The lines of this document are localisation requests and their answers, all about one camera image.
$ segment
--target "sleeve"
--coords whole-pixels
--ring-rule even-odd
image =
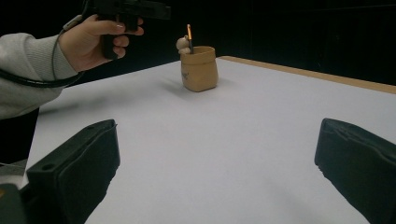
[[[35,39],[19,33],[0,37],[0,69],[33,80],[52,81],[77,74],[64,57],[57,35]],[[61,88],[23,86],[0,77],[0,119],[27,114],[57,98]]]

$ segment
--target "black background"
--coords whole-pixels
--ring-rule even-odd
[[[176,41],[187,33],[188,23],[194,45],[212,46],[217,56],[396,85],[396,0],[160,2],[172,8],[171,20],[144,19],[145,34],[130,37],[123,59],[88,71],[75,85],[179,60]],[[42,38],[57,35],[80,14],[82,0],[2,0],[0,9],[0,35]],[[35,118],[36,111],[1,121],[2,138],[16,135],[30,143]],[[10,161],[27,157],[29,147],[20,142],[9,145],[18,152]],[[6,157],[0,154],[0,161]]]

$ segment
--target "gray sweater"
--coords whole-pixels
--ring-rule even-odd
[[[23,33],[3,35],[0,37],[0,68],[20,77],[40,81],[76,75],[77,72],[66,60],[56,41],[57,35],[42,39]],[[57,98],[63,89],[28,87],[0,77],[0,119],[29,113]]]

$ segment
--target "white table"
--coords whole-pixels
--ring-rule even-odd
[[[180,62],[64,90],[40,108],[27,167],[114,119],[121,165],[87,223],[368,223],[314,164],[319,127],[340,119],[395,143],[396,95],[217,64],[209,91],[185,89]]]

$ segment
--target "tan cup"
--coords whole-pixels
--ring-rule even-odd
[[[219,80],[216,52],[207,46],[194,47],[193,54],[180,54],[181,78],[190,91],[205,91],[217,86]]]

